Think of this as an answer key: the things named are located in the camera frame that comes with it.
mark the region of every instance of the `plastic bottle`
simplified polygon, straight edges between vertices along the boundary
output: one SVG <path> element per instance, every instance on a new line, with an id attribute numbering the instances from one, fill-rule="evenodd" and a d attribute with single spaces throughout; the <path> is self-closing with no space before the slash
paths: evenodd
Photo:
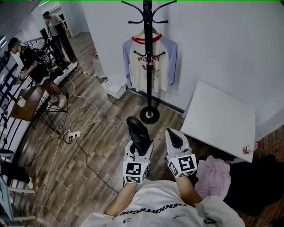
<path id="1" fill-rule="evenodd" d="M 95 70 L 95 75 L 100 77 L 100 78 L 104 78 L 105 77 L 105 74 L 103 72 L 103 68 L 102 68 L 102 65 L 99 61 L 99 56 L 97 53 L 93 53 L 92 56 L 94 57 L 94 60 L 93 60 L 93 68 Z"/>
<path id="2" fill-rule="evenodd" d="M 244 147 L 243 152 L 244 152 L 244 154 L 249 154 L 249 153 L 255 151 L 256 149 L 258 149 L 260 146 L 261 146 L 260 142 L 254 143 L 253 150 L 251 149 L 251 146 L 249 145 L 249 146 Z"/>

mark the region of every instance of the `pink towel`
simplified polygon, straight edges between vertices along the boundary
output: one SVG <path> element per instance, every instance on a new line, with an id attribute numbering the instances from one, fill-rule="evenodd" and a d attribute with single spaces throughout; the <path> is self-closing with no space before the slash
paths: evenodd
<path id="1" fill-rule="evenodd" d="M 230 165 L 222 159 L 210 155 L 206 161 L 199 160 L 196 177 L 198 182 L 194 188 L 202 199 L 218 196 L 223 200 L 226 197 L 231 184 Z"/>

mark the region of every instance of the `white sneaker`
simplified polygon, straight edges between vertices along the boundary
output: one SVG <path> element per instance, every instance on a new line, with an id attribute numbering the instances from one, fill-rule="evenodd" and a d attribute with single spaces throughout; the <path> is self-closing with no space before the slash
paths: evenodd
<path id="1" fill-rule="evenodd" d="M 49 102 L 48 102 L 48 106 L 52 106 L 55 103 L 58 102 L 58 98 L 55 96 L 54 98 L 52 98 Z"/>
<path id="2" fill-rule="evenodd" d="M 64 105 L 65 105 L 66 101 L 67 101 L 66 96 L 64 96 L 63 98 L 61 98 L 61 99 L 59 100 L 58 107 L 59 107 L 59 108 L 64 107 Z"/>
<path id="3" fill-rule="evenodd" d="M 34 188 L 34 184 L 32 183 L 31 177 L 30 177 L 30 182 L 28 183 L 28 187 L 29 187 L 30 189 L 33 189 L 33 188 Z"/>

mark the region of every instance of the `coat rack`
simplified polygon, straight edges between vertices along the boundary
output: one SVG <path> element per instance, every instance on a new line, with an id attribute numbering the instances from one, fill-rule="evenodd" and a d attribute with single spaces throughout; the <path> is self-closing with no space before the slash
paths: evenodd
<path id="1" fill-rule="evenodd" d="M 164 5 L 159 6 L 152 12 L 152 0 L 143 0 L 143 12 L 136 6 L 122 1 L 122 3 L 125 3 L 129 6 L 134 7 L 137 9 L 143 16 L 142 20 L 139 22 L 136 21 L 128 21 L 128 23 L 142 23 L 144 22 L 144 32 L 145 32 L 145 54 L 142 55 L 138 53 L 137 51 L 134 51 L 134 53 L 138 54 L 141 57 L 146 56 L 146 73 L 147 73 L 147 99 L 148 99 L 148 106 L 143 108 L 140 112 L 140 119 L 143 121 L 145 124 L 154 124 L 156 123 L 159 118 L 160 118 L 160 113 L 157 110 L 156 107 L 152 106 L 152 68 L 153 68 L 153 57 L 158 57 L 161 55 L 164 55 L 165 52 L 162 52 L 158 55 L 153 54 L 153 43 L 152 43 L 152 23 L 168 23 L 169 21 L 164 20 L 164 21 L 155 21 L 153 19 L 153 16 L 155 13 L 162 7 L 172 4 L 174 2 L 177 2 L 176 0 L 168 2 Z"/>

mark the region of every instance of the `lavender sleeve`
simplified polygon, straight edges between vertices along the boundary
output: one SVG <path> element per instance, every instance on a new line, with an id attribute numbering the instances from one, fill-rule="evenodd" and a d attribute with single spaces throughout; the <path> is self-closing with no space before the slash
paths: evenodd
<path id="1" fill-rule="evenodd" d="M 132 82 L 131 82 L 131 78 L 130 78 L 130 69 L 129 69 L 129 64 L 130 64 L 129 53 L 130 53 L 130 49 L 131 49 L 132 44 L 133 44 L 133 40 L 129 39 L 129 40 L 125 41 L 122 45 L 123 58 L 124 58 L 124 68 L 125 68 L 125 74 L 126 74 L 126 79 L 127 79 L 127 86 L 130 87 L 130 88 L 132 87 Z"/>
<path id="2" fill-rule="evenodd" d="M 161 43 L 164 45 L 166 48 L 166 51 L 168 52 L 169 55 L 169 65 L 168 65 L 168 85 L 169 86 L 174 86 L 175 82 L 175 74 L 176 74 L 176 63 L 177 63 L 177 54 L 178 54 L 178 45 L 166 38 L 162 37 L 161 38 Z"/>

